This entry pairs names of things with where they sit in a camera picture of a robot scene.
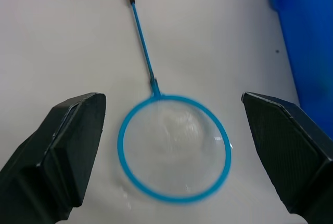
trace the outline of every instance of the blue metal rod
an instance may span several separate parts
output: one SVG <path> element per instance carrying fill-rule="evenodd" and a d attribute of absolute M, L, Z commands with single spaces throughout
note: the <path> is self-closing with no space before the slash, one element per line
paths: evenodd
<path fill-rule="evenodd" d="M 151 64 L 150 64 L 150 59 L 149 59 L 149 55 L 148 55 L 148 51 L 147 51 L 147 47 L 146 47 L 144 35 L 142 33 L 142 29 L 141 29 L 139 17 L 137 15 L 137 11 L 136 11 L 136 7 L 135 7 L 135 3 L 134 2 L 132 3 L 132 7 L 133 7 L 133 11 L 134 11 L 136 26 L 137 26 L 137 29 L 139 31 L 139 35 L 140 35 L 140 39 L 141 39 L 142 48 L 143 48 L 144 53 L 145 53 L 147 67 L 148 67 L 148 71 L 149 71 L 149 75 L 150 75 L 150 81 L 152 82 L 152 81 L 155 80 L 155 77 L 154 77 L 154 73 L 152 72 L 152 68 L 151 68 Z"/>

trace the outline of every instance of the blue container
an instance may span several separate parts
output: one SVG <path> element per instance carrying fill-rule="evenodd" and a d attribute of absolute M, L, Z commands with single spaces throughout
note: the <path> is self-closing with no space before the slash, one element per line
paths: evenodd
<path fill-rule="evenodd" d="M 333 0 L 271 0 L 301 108 L 333 139 Z"/>

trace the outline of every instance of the transparent mesh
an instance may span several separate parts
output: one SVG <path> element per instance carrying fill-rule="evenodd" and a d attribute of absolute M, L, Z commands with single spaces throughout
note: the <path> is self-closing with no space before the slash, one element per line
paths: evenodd
<path fill-rule="evenodd" d="M 135 177 L 162 194 L 187 196 L 212 186 L 225 163 L 219 129 L 199 108 L 162 100 L 138 111 L 124 135 Z"/>

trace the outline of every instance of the net handle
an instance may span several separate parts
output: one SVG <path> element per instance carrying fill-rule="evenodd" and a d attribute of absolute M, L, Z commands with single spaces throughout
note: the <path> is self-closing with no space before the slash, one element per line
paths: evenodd
<path fill-rule="evenodd" d="M 151 63 L 150 63 L 150 59 L 149 59 L 149 55 L 148 55 L 148 51 L 147 51 L 145 38 L 144 38 L 144 35 L 142 33 L 139 16 L 137 14 L 136 7 L 135 7 L 135 0 L 130 0 L 130 3 L 131 3 L 132 8 L 133 8 L 133 13 L 134 13 L 134 17 L 135 17 L 137 30 L 139 32 L 142 48 L 143 48 L 144 54 L 145 54 L 146 64 L 147 64 L 147 68 L 148 68 L 148 72 L 149 72 L 149 76 L 150 76 L 150 87 L 151 87 L 151 90 L 152 90 L 152 95 L 154 97 L 158 97 L 158 96 L 161 95 L 161 92 L 160 92 L 160 89 L 158 87 L 157 80 L 154 77 L 154 73 L 152 71 L 152 67 L 151 67 Z"/>

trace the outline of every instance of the blue ring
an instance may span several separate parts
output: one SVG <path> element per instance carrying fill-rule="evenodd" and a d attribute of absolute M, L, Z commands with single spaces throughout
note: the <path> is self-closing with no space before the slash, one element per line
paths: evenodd
<path fill-rule="evenodd" d="M 195 106 L 199 109 L 201 109 L 205 114 L 207 114 L 215 123 L 215 125 L 217 126 L 217 128 L 219 129 L 222 138 L 223 138 L 223 142 L 224 142 L 224 147 L 225 147 L 225 164 L 224 164 L 224 168 L 219 176 L 219 178 L 216 180 L 216 182 L 207 190 L 200 192 L 198 194 L 195 195 L 191 195 L 191 196 L 169 196 L 169 195 L 164 195 L 161 194 L 155 190 L 149 189 L 146 185 L 144 185 L 142 182 L 140 182 L 132 173 L 131 169 L 129 168 L 126 158 L 125 158 L 125 154 L 124 154 L 124 135 L 125 135 L 125 131 L 127 128 L 127 125 L 129 124 L 131 118 L 143 107 L 145 107 L 146 105 L 150 104 L 150 103 L 154 103 L 156 101 L 160 101 L 160 100 L 174 100 L 174 101 L 180 101 L 180 102 L 184 102 L 187 104 L 191 104 L 192 106 Z M 118 134 L 118 142 L 117 142 L 117 151 L 118 151 L 118 157 L 119 157 L 119 161 L 120 164 L 125 172 L 125 174 L 128 176 L 128 178 L 130 179 L 130 181 L 137 187 L 139 188 L 141 191 L 143 191 L 144 193 L 146 193 L 147 195 L 149 195 L 152 198 L 155 198 L 157 200 L 160 201 L 164 201 L 164 202 L 168 202 L 168 203 L 173 203 L 173 204 L 186 204 L 186 203 L 192 203 L 192 202 L 196 202 L 196 201 L 200 201 L 204 198 L 206 198 L 207 196 L 212 195 L 216 190 L 219 189 L 219 187 L 223 184 L 223 182 L 225 181 L 225 179 L 228 176 L 229 170 L 230 170 L 230 166 L 231 166 L 231 147 L 230 147 L 230 142 L 227 136 L 227 133 L 225 132 L 222 124 L 220 123 L 220 121 L 216 118 L 216 116 L 210 111 L 208 110 L 205 106 L 199 104 L 196 101 L 193 101 L 189 98 L 184 98 L 184 97 L 180 97 L 180 96 L 173 96 L 173 95 L 159 95 L 157 97 L 151 97 L 143 102 L 141 102 L 140 104 L 138 104 L 136 107 L 134 107 L 129 113 L 128 115 L 125 117 L 120 130 L 119 130 L 119 134 Z"/>

